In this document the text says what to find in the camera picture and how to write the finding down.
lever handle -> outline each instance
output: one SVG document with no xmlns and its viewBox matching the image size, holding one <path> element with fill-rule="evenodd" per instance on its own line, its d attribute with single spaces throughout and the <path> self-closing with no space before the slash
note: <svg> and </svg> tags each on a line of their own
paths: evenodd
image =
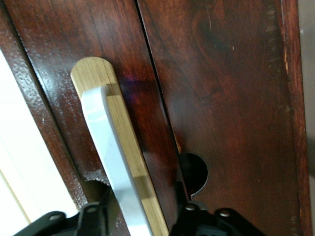
<svg viewBox="0 0 315 236">
<path fill-rule="evenodd" d="M 101 58 L 84 58 L 75 64 L 71 78 L 131 236 L 168 236 L 112 65 Z"/>
<path fill-rule="evenodd" d="M 109 111 L 106 99 L 108 94 L 108 86 L 83 92 L 81 103 L 84 118 L 130 235 L 152 236 L 149 221 Z"/>
</svg>

